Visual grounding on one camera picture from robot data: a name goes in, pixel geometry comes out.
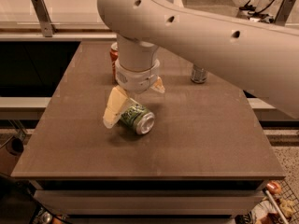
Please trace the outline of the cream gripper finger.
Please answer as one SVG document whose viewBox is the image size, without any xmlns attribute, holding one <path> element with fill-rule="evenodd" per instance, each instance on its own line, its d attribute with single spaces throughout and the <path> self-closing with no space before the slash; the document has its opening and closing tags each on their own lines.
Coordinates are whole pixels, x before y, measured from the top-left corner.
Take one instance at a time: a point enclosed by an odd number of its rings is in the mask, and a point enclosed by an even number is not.
<svg viewBox="0 0 299 224">
<path fill-rule="evenodd" d="M 121 114 L 128 108 L 129 96 L 121 86 L 115 86 L 107 101 L 103 116 L 104 125 L 111 129 L 121 118 Z"/>
<path fill-rule="evenodd" d="M 164 87 L 163 81 L 160 77 L 157 78 L 157 80 L 153 83 L 151 88 L 154 91 L 157 91 L 159 93 L 164 93 L 165 92 L 165 87 Z"/>
</svg>

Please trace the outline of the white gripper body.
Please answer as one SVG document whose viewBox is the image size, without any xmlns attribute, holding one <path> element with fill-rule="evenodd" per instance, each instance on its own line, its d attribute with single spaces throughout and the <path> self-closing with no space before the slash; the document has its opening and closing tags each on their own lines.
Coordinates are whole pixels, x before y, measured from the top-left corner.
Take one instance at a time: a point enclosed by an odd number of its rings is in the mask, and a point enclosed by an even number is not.
<svg viewBox="0 0 299 224">
<path fill-rule="evenodd" d="M 118 84 L 129 92 L 142 93 L 154 85 L 159 77 L 160 62 L 141 72 L 130 71 L 122 67 L 119 61 L 115 62 L 115 78 Z"/>
</svg>

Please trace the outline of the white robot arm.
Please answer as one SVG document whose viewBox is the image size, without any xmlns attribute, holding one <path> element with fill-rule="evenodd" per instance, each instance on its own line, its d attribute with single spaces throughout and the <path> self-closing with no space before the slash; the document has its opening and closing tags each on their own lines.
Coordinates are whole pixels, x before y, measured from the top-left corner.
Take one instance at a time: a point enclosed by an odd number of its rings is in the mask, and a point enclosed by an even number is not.
<svg viewBox="0 0 299 224">
<path fill-rule="evenodd" d="M 118 36 L 116 74 L 128 91 L 157 79 L 153 47 L 165 48 L 299 118 L 299 33 L 178 7 L 166 0 L 97 0 Z"/>
</svg>

